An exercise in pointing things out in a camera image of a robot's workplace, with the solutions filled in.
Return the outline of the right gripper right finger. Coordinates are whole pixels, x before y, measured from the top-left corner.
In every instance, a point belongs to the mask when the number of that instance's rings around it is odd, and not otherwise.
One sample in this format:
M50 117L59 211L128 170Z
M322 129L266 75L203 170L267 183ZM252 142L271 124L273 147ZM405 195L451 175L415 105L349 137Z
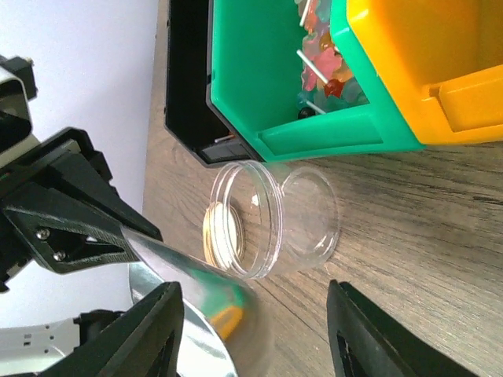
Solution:
M473 376L348 282L331 280L327 325L337 376Z

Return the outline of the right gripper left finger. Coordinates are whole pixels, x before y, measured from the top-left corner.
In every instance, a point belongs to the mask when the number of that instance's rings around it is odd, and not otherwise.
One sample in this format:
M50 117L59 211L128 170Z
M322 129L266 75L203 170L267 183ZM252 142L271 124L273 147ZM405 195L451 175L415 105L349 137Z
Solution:
M180 283L162 283L46 374L176 376L183 320Z

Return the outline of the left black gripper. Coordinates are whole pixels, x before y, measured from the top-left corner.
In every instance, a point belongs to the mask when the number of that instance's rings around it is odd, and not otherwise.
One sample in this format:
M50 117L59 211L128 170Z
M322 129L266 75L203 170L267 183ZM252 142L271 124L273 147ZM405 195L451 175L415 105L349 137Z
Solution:
M33 63L1 59L1 291L30 261L66 274L135 262L121 228L155 240L160 230L123 201L102 152L84 130L65 128L41 143L28 102Z

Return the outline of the metal scoop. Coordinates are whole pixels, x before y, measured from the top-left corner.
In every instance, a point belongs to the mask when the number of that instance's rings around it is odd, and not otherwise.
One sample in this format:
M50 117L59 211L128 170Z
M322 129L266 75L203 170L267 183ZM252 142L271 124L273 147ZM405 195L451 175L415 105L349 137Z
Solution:
M138 261L129 265L133 302L163 282L182 288L184 322L180 376L265 376L274 350L266 305L256 292L222 270L123 228Z

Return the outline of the black candy bin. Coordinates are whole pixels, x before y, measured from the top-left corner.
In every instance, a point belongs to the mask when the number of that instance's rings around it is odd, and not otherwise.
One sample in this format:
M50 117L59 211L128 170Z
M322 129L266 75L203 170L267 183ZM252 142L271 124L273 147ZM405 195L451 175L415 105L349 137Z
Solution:
M205 167L263 158L211 103L213 2L168 2L164 127Z

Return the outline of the clear plastic jar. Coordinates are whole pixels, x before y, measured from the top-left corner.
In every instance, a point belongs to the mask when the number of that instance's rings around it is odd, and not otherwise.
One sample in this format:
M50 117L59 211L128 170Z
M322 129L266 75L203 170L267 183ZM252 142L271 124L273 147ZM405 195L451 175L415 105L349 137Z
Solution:
M308 166L227 163L211 188L210 206L232 206L244 229L244 256L230 270L259 279L324 265L336 251L340 211L336 190Z

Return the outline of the green candy bin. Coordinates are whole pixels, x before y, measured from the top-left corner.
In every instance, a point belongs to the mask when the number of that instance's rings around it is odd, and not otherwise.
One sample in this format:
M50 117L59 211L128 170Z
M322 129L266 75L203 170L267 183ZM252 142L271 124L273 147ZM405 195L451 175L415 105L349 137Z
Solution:
M213 1L207 105L267 162L420 148L344 1Z

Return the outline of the orange candy bin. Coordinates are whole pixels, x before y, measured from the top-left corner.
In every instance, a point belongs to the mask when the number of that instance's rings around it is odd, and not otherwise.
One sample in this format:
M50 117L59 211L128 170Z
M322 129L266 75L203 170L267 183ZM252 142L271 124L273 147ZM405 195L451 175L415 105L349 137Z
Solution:
M347 20L421 143L501 141L500 1L349 1Z

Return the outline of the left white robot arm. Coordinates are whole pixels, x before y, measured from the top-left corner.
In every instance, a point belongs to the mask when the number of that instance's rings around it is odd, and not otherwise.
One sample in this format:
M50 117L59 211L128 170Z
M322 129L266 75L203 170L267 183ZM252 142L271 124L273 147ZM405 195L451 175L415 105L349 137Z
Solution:
M46 142L31 132L37 92L32 63L1 60L1 290L27 263L54 273L132 262L125 225L158 231L111 185L103 155L86 132ZM183 309L163 284L131 309L1 331L5 376L173 376Z

